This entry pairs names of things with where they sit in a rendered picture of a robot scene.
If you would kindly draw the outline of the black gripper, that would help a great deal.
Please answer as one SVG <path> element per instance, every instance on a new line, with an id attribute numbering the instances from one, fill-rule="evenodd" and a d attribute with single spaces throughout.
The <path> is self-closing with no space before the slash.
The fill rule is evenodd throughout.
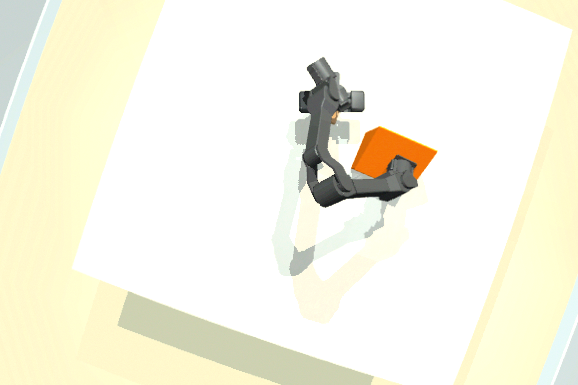
<path id="1" fill-rule="evenodd" d="M 299 112 L 309 113 L 307 111 L 307 99 L 310 90 L 300 90 L 299 92 Z M 343 112 L 363 112 L 365 109 L 365 94 L 362 90 L 348 92 L 348 98 L 352 106 Z"/>

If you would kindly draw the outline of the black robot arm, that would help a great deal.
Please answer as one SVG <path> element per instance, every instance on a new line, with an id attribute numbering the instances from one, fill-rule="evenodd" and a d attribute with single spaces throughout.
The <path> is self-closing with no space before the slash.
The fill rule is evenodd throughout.
<path id="1" fill-rule="evenodd" d="M 316 84 L 309 92 L 307 111 L 311 114 L 305 152 L 307 185 L 314 200 L 327 208 L 346 199 L 378 197 L 389 202 L 418 187 L 413 176 L 415 162 L 399 154 L 387 165 L 386 172 L 374 179 L 352 179 L 344 166 L 328 150 L 331 119 L 337 109 L 342 113 L 352 106 L 341 83 L 340 72 L 334 72 L 325 56 L 306 67 Z M 318 164 L 324 162 L 334 175 L 318 182 Z"/>

